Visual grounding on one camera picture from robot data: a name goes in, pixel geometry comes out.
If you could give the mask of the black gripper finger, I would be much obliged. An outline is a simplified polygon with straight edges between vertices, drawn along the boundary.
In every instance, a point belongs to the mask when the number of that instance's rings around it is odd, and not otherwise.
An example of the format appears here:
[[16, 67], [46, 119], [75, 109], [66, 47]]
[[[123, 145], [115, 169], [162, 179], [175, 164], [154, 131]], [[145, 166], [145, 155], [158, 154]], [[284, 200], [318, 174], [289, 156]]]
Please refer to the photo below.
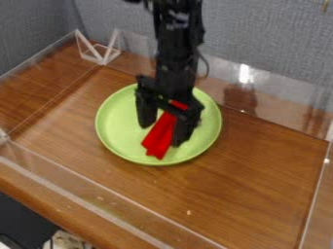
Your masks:
[[157, 98], [138, 90], [135, 92], [135, 107], [139, 125], [142, 128], [147, 128], [158, 117]]
[[175, 124], [171, 136], [173, 147], [179, 147], [181, 144], [190, 139], [199, 122], [201, 111], [183, 111], [181, 114], [175, 115]]

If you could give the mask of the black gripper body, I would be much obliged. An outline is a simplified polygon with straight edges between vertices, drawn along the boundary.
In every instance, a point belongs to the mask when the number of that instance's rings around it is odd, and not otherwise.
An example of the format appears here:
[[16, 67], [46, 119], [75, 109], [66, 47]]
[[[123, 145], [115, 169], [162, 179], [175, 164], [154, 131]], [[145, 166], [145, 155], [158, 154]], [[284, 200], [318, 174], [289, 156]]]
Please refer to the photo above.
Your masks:
[[157, 98], [158, 110], [163, 109], [171, 114], [183, 111], [202, 111], [205, 106], [194, 96], [198, 62], [190, 61], [179, 67], [159, 63], [154, 77], [136, 76], [136, 90], [151, 94]]

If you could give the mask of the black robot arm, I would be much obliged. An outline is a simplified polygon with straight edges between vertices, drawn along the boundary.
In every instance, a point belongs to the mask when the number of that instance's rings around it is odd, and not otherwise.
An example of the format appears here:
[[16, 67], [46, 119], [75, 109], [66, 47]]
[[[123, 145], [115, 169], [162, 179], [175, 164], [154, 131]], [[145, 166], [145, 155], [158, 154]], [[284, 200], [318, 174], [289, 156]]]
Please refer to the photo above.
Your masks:
[[186, 142], [201, 122], [205, 105], [194, 96], [198, 47], [205, 42], [203, 0], [123, 0], [142, 4], [154, 18], [157, 49], [155, 77], [136, 76], [135, 104], [139, 125], [157, 120], [158, 109], [175, 117], [171, 146]]

